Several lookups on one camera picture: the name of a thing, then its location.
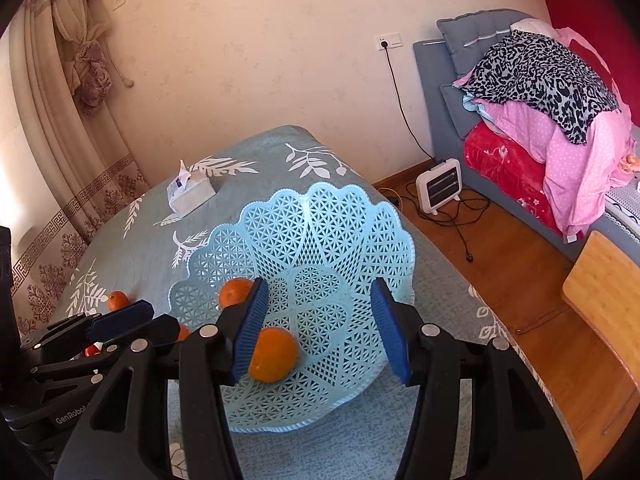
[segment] pink blanket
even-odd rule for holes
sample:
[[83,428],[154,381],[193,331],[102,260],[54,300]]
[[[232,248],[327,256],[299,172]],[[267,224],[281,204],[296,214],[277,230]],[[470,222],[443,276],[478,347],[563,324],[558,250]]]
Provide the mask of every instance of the pink blanket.
[[[571,29],[559,32],[565,46],[576,40],[594,52]],[[471,72],[454,84],[464,84],[470,75]],[[551,118],[523,102],[507,101],[499,105],[473,100],[484,105],[495,125],[535,161],[545,164],[543,191],[556,225],[566,238],[572,239],[580,231],[586,234],[588,226],[604,213],[605,193],[611,187],[626,186],[633,178],[633,173],[625,173],[618,167],[623,157],[635,152],[631,113],[615,83],[613,92],[620,110],[597,115],[587,131],[587,143],[580,146],[570,143]]]

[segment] tissue box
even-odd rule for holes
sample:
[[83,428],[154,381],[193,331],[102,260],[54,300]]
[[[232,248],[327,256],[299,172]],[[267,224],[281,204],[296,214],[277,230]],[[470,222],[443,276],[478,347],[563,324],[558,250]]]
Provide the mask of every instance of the tissue box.
[[169,207],[180,218],[184,218],[214,196],[216,191],[207,175],[201,171],[193,171],[183,186],[178,186],[177,179],[172,180],[166,193]]

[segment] leopard print fabric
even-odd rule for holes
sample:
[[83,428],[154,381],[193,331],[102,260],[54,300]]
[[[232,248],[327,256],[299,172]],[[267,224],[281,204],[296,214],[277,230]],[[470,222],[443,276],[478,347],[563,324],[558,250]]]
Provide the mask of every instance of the leopard print fabric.
[[585,144],[597,114],[618,100],[579,56],[552,38],[514,30],[489,49],[462,85],[491,103],[522,101],[552,118],[572,144]]

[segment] lattice pattern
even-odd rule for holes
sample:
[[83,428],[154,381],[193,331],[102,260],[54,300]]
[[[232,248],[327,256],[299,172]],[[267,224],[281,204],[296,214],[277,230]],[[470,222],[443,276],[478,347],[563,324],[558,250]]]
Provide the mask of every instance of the lattice pattern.
[[218,318],[220,287],[236,276],[270,287],[263,326],[287,328],[300,343],[295,370],[277,384],[245,376],[222,388],[232,431],[290,431],[318,420],[366,388],[385,353],[369,287],[386,279],[411,303],[414,244],[392,206],[371,205],[357,186],[314,184],[247,205],[238,224],[215,228],[170,293],[171,313],[190,328]]

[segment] white electric heater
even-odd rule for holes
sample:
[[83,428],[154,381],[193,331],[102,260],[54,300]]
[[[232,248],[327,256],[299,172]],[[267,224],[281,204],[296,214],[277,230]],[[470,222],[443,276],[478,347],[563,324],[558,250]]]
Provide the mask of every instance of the white electric heater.
[[420,209],[425,213],[438,214],[438,208],[450,200],[460,200],[462,176],[460,163],[455,158],[441,162],[415,179]]

